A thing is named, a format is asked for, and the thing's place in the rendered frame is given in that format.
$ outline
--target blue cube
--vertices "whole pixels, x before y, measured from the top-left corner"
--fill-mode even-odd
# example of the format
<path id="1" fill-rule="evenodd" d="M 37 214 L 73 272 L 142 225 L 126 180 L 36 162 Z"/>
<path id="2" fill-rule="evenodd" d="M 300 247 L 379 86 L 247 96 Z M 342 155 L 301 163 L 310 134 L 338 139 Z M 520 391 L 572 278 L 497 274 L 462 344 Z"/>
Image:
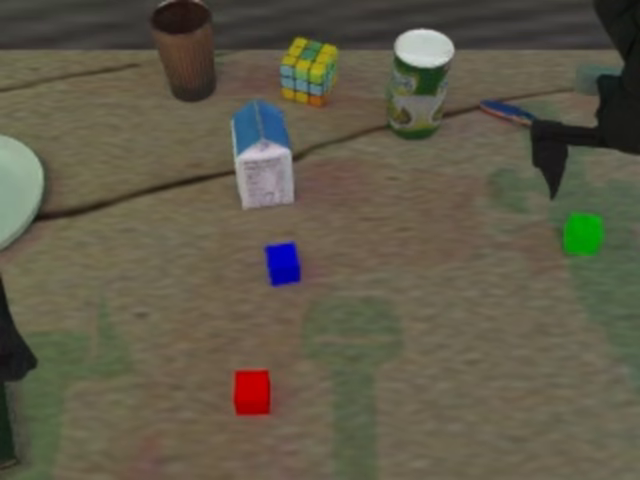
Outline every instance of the blue cube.
<path id="1" fill-rule="evenodd" d="M 279 287 L 300 281 L 300 260 L 294 242 L 267 245 L 264 253 L 271 286 Z"/>

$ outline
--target wooden surface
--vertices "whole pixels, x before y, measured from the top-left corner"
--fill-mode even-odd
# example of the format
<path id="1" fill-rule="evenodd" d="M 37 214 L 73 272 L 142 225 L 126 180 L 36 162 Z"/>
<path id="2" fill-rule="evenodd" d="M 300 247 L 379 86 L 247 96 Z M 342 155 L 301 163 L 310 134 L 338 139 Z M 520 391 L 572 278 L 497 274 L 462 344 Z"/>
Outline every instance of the wooden surface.
<path id="1" fill-rule="evenodd" d="M 170 97 L 151 52 L 0 55 L 0 131 L 50 182 L 0 254 L 41 362 L 15 392 L 25 465 L 0 478 L 637 478 L 640 164 L 573 150 L 550 203 L 526 132 L 475 109 L 519 98 L 592 124 L 573 75 L 614 53 L 460 52 L 447 119 L 422 142 L 384 128 L 390 53 L 343 52 L 324 110 L 279 98 L 278 55 L 222 56 L 195 105 Z M 245 212 L 229 118 L 256 96 L 285 110 L 299 197 Z M 599 257 L 562 254 L 573 210 L 603 216 Z M 273 289 L 262 248 L 287 240 L 304 280 Z M 389 348 L 314 340 L 347 326 Z M 272 371 L 269 418 L 233 415 L 246 367 Z M 345 463 L 336 418 L 376 432 L 374 454 Z"/>

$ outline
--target brown cup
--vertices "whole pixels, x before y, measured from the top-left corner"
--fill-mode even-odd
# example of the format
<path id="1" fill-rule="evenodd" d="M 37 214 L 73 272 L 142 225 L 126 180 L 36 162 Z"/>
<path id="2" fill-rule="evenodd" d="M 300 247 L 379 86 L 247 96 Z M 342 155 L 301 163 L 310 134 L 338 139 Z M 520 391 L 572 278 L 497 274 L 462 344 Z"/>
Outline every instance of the brown cup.
<path id="1" fill-rule="evenodd" d="M 153 39 L 171 93 L 197 102 L 216 89 L 211 11 L 200 0 L 167 0 L 151 15 Z"/>

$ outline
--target cup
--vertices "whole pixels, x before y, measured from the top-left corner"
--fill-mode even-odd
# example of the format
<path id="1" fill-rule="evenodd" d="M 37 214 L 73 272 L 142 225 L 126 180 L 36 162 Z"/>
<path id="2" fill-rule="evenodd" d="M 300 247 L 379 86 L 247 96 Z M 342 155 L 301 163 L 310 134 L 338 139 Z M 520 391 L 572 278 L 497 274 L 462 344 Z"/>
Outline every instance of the cup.
<path id="1" fill-rule="evenodd" d="M 197 102 L 216 89 L 211 11 L 200 0 L 167 0 L 151 15 L 151 30 L 171 93 Z"/>
<path id="2" fill-rule="evenodd" d="M 409 30 L 396 39 L 387 88 L 387 121 L 396 135 L 420 139 L 438 130 L 454 53 L 449 37 L 435 30 Z"/>

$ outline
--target can label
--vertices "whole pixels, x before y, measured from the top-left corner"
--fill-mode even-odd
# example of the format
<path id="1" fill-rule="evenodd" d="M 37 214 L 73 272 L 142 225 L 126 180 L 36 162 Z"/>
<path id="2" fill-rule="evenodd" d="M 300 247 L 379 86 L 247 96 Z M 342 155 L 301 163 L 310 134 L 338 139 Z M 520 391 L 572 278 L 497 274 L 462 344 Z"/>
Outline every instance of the can label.
<path id="1" fill-rule="evenodd" d="M 444 113 L 449 64 L 418 69 L 396 57 L 387 89 L 389 126 L 399 134 L 414 138 L 435 132 Z"/>

